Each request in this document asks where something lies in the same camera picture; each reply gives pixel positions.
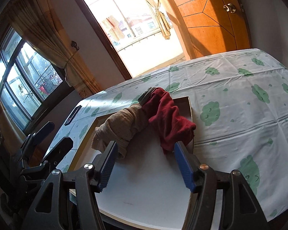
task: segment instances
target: doorway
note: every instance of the doorway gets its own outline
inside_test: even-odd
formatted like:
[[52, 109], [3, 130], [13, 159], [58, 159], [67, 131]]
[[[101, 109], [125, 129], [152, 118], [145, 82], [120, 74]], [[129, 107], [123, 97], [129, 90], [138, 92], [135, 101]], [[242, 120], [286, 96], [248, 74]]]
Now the doorway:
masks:
[[[162, 4], [159, 11], [166, 21], [160, 26], [155, 8], [146, 0], [84, 1], [132, 77], [186, 60]], [[167, 32], [162, 32], [162, 26], [168, 27]]]

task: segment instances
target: yellow curtain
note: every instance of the yellow curtain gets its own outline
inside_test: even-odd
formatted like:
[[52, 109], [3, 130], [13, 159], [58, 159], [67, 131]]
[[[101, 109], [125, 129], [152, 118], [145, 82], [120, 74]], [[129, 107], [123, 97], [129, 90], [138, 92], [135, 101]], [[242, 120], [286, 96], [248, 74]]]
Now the yellow curtain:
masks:
[[71, 47], [49, 0], [11, 0], [5, 13], [15, 31], [36, 52], [65, 69], [66, 82], [82, 98], [101, 91], [82, 57]]
[[161, 3], [159, 0], [157, 0], [157, 3], [155, 0], [145, 0], [153, 9], [155, 9], [155, 16], [157, 19], [157, 22], [159, 24], [159, 27], [161, 29], [161, 33], [165, 39], [169, 39], [171, 36], [170, 29], [171, 26], [166, 20], [164, 14], [159, 10]]
[[25, 140], [25, 134], [11, 119], [0, 100], [0, 130], [5, 137], [4, 143], [10, 154], [15, 154]]

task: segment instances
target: red cloth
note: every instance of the red cloth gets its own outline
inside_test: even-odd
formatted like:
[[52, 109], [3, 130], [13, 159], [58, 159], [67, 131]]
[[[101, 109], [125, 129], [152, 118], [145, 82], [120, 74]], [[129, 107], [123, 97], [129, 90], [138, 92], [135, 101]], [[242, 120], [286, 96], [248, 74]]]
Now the red cloth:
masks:
[[162, 88], [156, 88], [149, 100], [142, 106], [149, 123], [158, 132], [163, 152], [172, 152], [174, 144], [182, 141], [187, 145], [194, 137], [196, 124], [180, 116], [170, 94]]

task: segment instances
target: hanging towel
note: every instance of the hanging towel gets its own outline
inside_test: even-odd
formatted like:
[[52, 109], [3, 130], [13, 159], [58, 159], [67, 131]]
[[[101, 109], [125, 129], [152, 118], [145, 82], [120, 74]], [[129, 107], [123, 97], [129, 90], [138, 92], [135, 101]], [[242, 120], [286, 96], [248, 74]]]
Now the hanging towel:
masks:
[[148, 125], [148, 119], [139, 104], [133, 104], [107, 118], [95, 128], [91, 147], [104, 152], [111, 140], [118, 145], [118, 158], [125, 158], [127, 146], [133, 136]]
[[106, 19], [102, 20], [102, 23], [116, 42], [125, 38], [125, 35], [118, 26], [119, 22], [114, 18], [114, 16], [107, 17]]
[[187, 145], [194, 137], [195, 123], [180, 116], [179, 109], [174, 105], [170, 94], [158, 87], [153, 90], [150, 98], [142, 106], [149, 123], [160, 137], [163, 152], [172, 152], [174, 144], [182, 141]]

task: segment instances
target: window frame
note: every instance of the window frame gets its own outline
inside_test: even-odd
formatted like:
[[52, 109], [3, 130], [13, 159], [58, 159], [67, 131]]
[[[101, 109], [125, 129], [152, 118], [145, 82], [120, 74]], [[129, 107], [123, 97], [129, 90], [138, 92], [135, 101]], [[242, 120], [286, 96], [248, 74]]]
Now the window frame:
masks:
[[[67, 82], [65, 81], [65, 71], [64, 69], [58, 68], [52, 63], [52, 67], [57, 72], [57, 74], [62, 79], [62, 82], [44, 99], [42, 96], [38, 93], [37, 89], [33, 84], [30, 82], [28, 75], [23, 70], [22, 65], [20, 64], [19, 60], [17, 59], [17, 56], [19, 55], [23, 45], [26, 43], [24, 39], [21, 38], [19, 43], [17, 44], [16, 48], [14, 49], [9, 61], [6, 60], [4, 53], [3, 53], [3, 46], [9, 41], [9, 37], [12, 35], [12, 32], [15, 32], [15, 30], [9, 26], [7, 30], [4, 33], [3, 40], [0, 42], [0, 59], [4, 63], [6, 69], [2, 76], [2, 80], [0, 82], [0, 99], [2, 95], [2, 91], [5, 88], [10, 97], [13, 99], [19, 110], [23, 113], [23, 115], [28, 119], [28, 123], [25, 125], [24, 129], [21, 129], [25, 135], [30, 134], [36, 126], [46, 117], [46, 115], [54, 108], [56, 107], [66, 96], [68, 96], [73, 90], [74, 87], [70, 87]], [[16, 65], [18, 68], [21, 77], [24, 79], [26, 85], [30, 88], [32, 93], [36, 96], [38, 101], [41, 103], [41, 105], [38, 107], [38, 109], [34, 112], [32, 116], [27, 112], [27, 110], [23, 107], [23, 105], [20, 103], [14, 92], [12, 91], [11, 87], [8, 84], [7, 78], [8, 75], [13, 67], [13, 65]], [[15, 123], [18, 125], [17, 120], [18, 118], [15, 116], [12, 117]]]

